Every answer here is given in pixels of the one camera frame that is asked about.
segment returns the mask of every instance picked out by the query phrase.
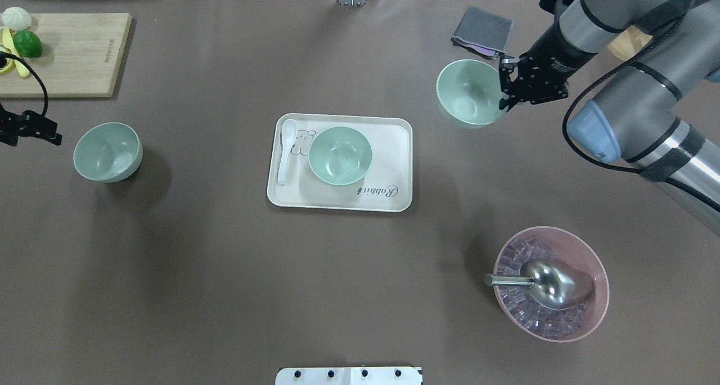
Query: green bowl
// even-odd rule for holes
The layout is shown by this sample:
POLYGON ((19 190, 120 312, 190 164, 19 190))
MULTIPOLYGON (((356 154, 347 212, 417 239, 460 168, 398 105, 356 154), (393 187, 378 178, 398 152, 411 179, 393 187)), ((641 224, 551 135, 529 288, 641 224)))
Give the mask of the green bowl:
POLYGON ((464 128, 483 128, 506 112, 497 106, 504 94, 497 70, 486 62, 458 60, 438 75, 440 110, 464 128))
POLYGON ((73 163, 88 180, 117 182, 128 178, 142 161, 142 144, 137 133, 123 123, 103 123, 80 138, 73 163))
POLYGON ((362 133, 337 126, 314 138, 308 161, 317 178, 327 184, 350 185, 365 177, 370 169, 372 148, 362 133))

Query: rectangular tray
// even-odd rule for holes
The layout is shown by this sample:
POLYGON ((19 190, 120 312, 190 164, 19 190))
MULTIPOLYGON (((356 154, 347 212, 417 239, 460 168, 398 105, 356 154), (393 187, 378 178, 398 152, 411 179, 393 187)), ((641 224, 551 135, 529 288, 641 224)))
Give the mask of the rectangular tray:
POLYGON ((398 118, 288 113, 275 125, 267 195, 277 206, 353 211, 402 212, 412 203, 412 127, 398 118), (282 146, 280 128, 286 119, 298 123, 285 185, 277 183, 282 146), (314 137, 325 129, 347 126, 364 134, 372 147, 372 165, 354 184, 322 182, 308 163, 314 137))

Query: folded cloth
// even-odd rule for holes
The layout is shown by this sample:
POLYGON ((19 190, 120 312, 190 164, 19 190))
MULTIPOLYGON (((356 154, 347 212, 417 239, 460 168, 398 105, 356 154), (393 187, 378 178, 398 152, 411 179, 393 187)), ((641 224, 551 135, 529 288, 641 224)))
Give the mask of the folded cloth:
POLYGON ((497 59, 501 52, 506 52, 514 23, 504 16, 468 6, 450 40, 487 59, 497 59))

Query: lemon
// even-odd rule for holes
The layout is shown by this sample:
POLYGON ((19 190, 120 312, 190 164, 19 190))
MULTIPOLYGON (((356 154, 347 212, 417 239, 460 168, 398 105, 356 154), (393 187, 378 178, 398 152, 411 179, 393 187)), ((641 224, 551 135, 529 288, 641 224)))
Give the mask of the lemon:
MULTIPOLYGON (((0 52, 7 52, 5 47, 0 46, 0 52)), ((12 68, 15 66, 15 60, 7 59, 7 63, 0 67, 0 74, 5 74, 6 72, 12 70, 12 68)))
POLYGON ((12 37, 17 52, 23 57, 39 57, 43 54, 41 39, 29 30, 21 30, 12 37))

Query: garlic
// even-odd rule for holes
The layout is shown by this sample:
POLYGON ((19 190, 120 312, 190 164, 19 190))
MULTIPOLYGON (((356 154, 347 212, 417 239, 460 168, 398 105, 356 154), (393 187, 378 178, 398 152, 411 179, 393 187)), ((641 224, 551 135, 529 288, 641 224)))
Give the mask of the garlic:
POLYGON ((2 23, 17 32, 30 28, 33 17, 20 6, 11 6, 2 13, 2 23))

